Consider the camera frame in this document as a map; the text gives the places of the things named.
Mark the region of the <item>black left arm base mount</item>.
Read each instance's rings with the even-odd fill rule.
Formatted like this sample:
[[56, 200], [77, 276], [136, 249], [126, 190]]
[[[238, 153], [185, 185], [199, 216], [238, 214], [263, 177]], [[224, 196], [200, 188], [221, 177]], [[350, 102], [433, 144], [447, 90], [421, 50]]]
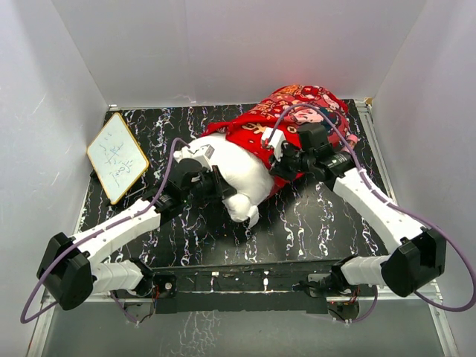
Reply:
[[152, 279], [152, 298], [159, 299], [174, 298], [177, 293], [177, 278], [172, 274], [156, 274]]

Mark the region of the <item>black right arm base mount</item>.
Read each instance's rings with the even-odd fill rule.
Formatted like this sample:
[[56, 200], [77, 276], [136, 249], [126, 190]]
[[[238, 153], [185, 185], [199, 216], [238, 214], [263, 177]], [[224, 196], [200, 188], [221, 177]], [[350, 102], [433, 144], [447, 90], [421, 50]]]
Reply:
[[371, 296], [371, 288], [351, 286], [332, 274], [311, 273], [292, 285], [293, 292], [304, 292], [311, 298], [344, 297], [351, 301], [365, 295]]

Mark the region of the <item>pink marker pen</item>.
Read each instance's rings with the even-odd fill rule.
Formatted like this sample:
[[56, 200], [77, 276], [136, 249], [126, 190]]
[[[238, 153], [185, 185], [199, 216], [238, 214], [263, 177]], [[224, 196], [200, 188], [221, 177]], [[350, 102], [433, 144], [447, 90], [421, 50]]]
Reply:
[[358, 137], [356, 135], [348, 135], [347, 143], [352, 149], [354, 149], [358, 143]]

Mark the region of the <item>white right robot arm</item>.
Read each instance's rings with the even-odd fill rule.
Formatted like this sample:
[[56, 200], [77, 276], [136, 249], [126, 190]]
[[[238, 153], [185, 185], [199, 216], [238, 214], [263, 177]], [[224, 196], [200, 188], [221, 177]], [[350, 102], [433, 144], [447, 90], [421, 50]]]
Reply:
[[357, 168], [348, 151], [333, 149], [322, 125], [306, 124], [297, 133], [300, 146], [278, 129], [265, 130], [261, 144], [272, 151], [269, 172], [287, 181], [312, 174], [367, 221], [388, 252], [378, 257], [352, 255], [335, 263], [326, 277], [303, 283], [304, 288], [322, 295], [348, 295], [366, 284], [387, 286], [406, 297], [445, 271], [446, 240], [441, 234], [394, 209], [393, 201]]

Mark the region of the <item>red patterned pillowcase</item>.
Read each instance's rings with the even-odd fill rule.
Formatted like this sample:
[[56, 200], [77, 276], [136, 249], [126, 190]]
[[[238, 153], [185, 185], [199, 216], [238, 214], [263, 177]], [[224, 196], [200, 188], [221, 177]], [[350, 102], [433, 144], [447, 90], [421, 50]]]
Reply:
[[[201, 137], [224, 134], [228, 141], [260, 159], [269, 173], [272, 151], [264, 149], [261, 144], [266, 127], [281, 130], [287, 141], [300, 146], [297, 130], [306, 124], [319, 123], [326, 130], [327, 140], [337, 151], [339, 138], [347, 139], [351, 135], [347, 113], [347, 105], [329, 90], [320, 86], [291, 85], [274, 91], [234, 119], [208, 124]], [[290, 183], [272, 177], [274, 186], [268, 197]]]

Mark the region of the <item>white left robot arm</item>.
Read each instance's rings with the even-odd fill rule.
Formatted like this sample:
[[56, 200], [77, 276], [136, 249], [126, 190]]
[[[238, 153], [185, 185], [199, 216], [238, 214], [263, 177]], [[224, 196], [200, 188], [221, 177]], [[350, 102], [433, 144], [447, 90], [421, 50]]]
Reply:
[[222, 201], [236, 193], [225, 168], [206, 167], [184, 159], [157, 190], [140, 196], [130, 207], [105, 222], [72, 237], [50, 238], [36, 276], [64, 310], [81, 305], [90, 295], [128, 290], [138, 297], [153, 288], [152, 271], [139, 259], [105, 263], [114, 251], [140, 235], [158, 230], [176, 218], [184, 206]]

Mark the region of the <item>aluminium frame rail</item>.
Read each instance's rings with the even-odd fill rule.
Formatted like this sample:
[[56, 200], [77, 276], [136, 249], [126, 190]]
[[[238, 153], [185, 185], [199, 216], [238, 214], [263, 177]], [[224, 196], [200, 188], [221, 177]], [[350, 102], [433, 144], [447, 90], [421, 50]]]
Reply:
[[[376, 131], [373, 125], [371, 106], [369, 106], [364, 100], [355, 100], [355, 106], [358, 112], [359, 119], [361, 121], [361, 125], [366, 133], [367, 140], [372, 149], [376, 165], [379, 168], [379, 172], [381, 174], [382, 182], [385, 186], [386, 192], [389, 197], [391, 197], [392, 200], [397, 203], [393, 191], [393, 186], [390, 181], [390, 176], [388, 174], [385, 161], [383, 159], [382, 152], [377, 141]], [[436, 303], [443, 302], [443, 297], [441, 295], [440, 288], [435, 280], [430, 283], [429, 287], [425, 287], [423, 289], [423, 294], [424, 296], [429, 299], [432, 299]], [[448, 323], [448, 319], [446, 317], [445, 312], [432, 305], [429, 305], [428, 308], [431, 313], [435, 330], [437, 331], [444, 356], [459, 356], [460, 354], [457, 350], [457, 345], [455, 343], [454, 336], [451, 332], [451, 327]]]

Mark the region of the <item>white pillow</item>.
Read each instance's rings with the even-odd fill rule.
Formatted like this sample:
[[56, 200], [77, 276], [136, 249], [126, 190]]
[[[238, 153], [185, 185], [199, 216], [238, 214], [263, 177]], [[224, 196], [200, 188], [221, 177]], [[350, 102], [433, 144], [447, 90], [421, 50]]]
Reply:
[[211, 145], [215, 151], [210, 162], [219, 168], [222, 176], [237, 194], [223, 202], [234, 222], [248, 222], [255, 226], [260, 218], [258, 205], [268, 198], [274, 186], [274, 179], [263, 162], [249, 151], [228, 141], [222, 133], [213, 133], [193, 140], [187, 147], [176, 150], [173, 158], [180, 163], [192, 160], [188, 149]]

